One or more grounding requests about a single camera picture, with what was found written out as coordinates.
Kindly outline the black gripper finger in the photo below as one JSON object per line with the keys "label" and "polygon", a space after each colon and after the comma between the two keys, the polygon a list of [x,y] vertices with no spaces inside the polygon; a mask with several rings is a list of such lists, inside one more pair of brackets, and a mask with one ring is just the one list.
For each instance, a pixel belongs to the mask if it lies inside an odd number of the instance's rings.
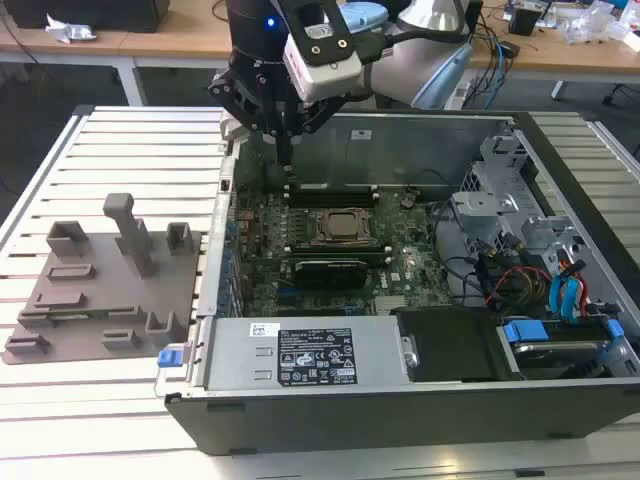
{"label": "black gripper finger", "polygon": [[310,104],[287,100],[283,114],[283,168],[290,172],[293,162],[293,145],[304,134],[315,133],[346,104],[345,97],[331,97]]}
{"label": "black gripper finger", "polygon": [[284,122],[277,108],[272,82],[262,72],[249,79],[254,80],[254,93],[233,71],[225,71],[211,81],[208,92],[250,132],[271,137],[276,147],[276,159],[285,166]]}

